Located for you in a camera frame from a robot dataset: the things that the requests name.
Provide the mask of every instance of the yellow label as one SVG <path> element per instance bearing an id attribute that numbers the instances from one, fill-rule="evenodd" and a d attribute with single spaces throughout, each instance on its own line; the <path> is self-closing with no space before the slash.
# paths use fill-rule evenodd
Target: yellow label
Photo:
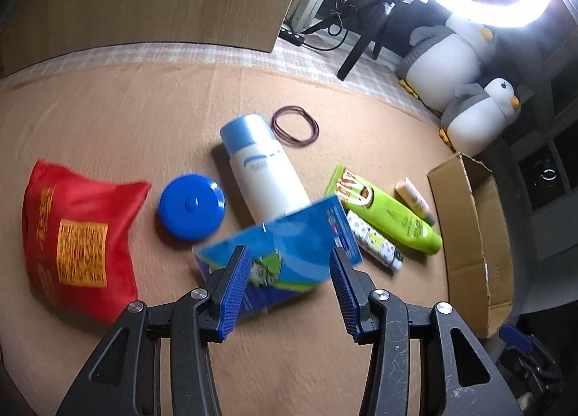
<path id="1" fill-rule="evenodd" d="M 105 242 L 108 224 L 62 219 L 56 265 L 59 281 L 81 287 L 106 287 Z"/>
<path id="2" fill-rule="evenodd" d="M 40 284 L 42 285 L 42 290 L 44 291 L 44 295 L 46 298 L 52 303 L 53 305 L 57 304 L 56 301 L 56 293 L 54 292 L 54 283 L 52 282 L 52 274 L 48 269 L 44 269 L 44 267 L 39 263 L 38 264 L 38 278 L 40 279 Z"/>
<path id="3" fill-rule="evenodd" d="M 44 248 L 46 229 L 48 226 L 48 214 L 52 206 L 54 188 L 44 188 L 40 191 L 40 207 L 38 208 L 38 226 L 36 227 L 36 239 L 40 243 L 40 249 Z"/>

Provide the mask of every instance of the blue lid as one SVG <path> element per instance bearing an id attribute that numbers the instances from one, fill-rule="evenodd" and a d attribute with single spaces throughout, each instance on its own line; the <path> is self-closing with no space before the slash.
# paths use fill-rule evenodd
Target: blue lid
<path id="1" fill-rule="evenodd" d="M 508 346 L 513 346 L 518 349 L 518 351 L 526 354 L 530 354 L 534 349 L 532 339 L 509 323 L 502 326 L 499 337 L 502 341 L 508 344 Z"/>
<path id="2" fill-rule="evenodd" d="M 220 134 L 229 156 L 254 143 L 277 140 L 267 121 L 258 114 L 233 119 L 223 126 Z"/>
<path id="3" fill-rule="evenodd" d="M 201 240 L 221 225 L 225 196 L 219 185 L 206 176 L 179 176 L 161 194 L 158 215 L 175 237 Z"/>

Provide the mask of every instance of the green tube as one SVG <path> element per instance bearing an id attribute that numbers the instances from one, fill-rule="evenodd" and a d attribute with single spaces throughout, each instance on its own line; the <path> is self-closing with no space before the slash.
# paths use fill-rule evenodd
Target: green tube
<path id="1" fill-rule="evenodd" d="M 337 165 L 327 188 L 327 194 L 334 193 L 343 207 L 393 240 L 426 254 L 440 250 L 441 237 L 426 222 L 343 165 Z"/>

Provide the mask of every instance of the beige cloth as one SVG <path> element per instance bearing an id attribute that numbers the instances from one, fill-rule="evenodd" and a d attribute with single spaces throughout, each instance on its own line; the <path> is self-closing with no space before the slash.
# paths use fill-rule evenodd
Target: beige cloth
<path id="1" fill-rule="evenodd" d="M 407 176 L 434 204 L 426 173 L 450 156 L 437 127 L 319 82 L 262 69 L 146 63 L 66 70 L 0 90 L 0 343 L 8 372 L 39 416 L 56 412 L 104 328 L 55 312 L 30 291 L 20 217 L 36 159 L 95 179 L 152 183 L 130 247 L 139 296 L 156 305 L 199 284 L 189 246 L 168 238 L 155 219 L 163 187 L 186 172 L 221 183 L 227 215 L 207 243 L 250 226 L 219 128 L 244 113 L 270 117 L 290 104 L 303 106 L 321 128 L 314 145 L 286 149 L 311 199 L 322 196 L 335 165 L 344 163 L 387 192 Z M 300 120 L 287 116 L 281 123 L 299 136 L 307 133 Z M 405 301 L 431 306 L 447 300 L 443 253 L 410 253 L 396 276 L 370 260 L 361 269 Z M 241 321 L 210 350 L 225 416 L 357 414 L 371 352 L 346 333 L 331 283 L 267 316 Z M 417 347 L 412 350 L 416 357 Z M 417 414 L 418 359 L 412 371 L 410 414 Z M 164 414 L 171 413 L 168 376 L 165 361 Z"/>

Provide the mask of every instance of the blue bottle cap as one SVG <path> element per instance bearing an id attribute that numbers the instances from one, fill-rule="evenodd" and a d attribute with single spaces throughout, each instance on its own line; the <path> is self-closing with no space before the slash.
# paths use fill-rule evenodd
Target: blue bottle cap
<path id="1" fill-rule="evenodd" d="M 258 114 L 233 119 L 221 128 L 220 134 L 229 157 L 254 143 L 277 140 L 267 121 Z"/>
<path id="2" fill-rule="evenodd" d="M 179 176 L 161 194 L 158 215 L 175 237 L 201 240 L 221 225 L 225 196 L 219 185 L 206 176 Z"/>

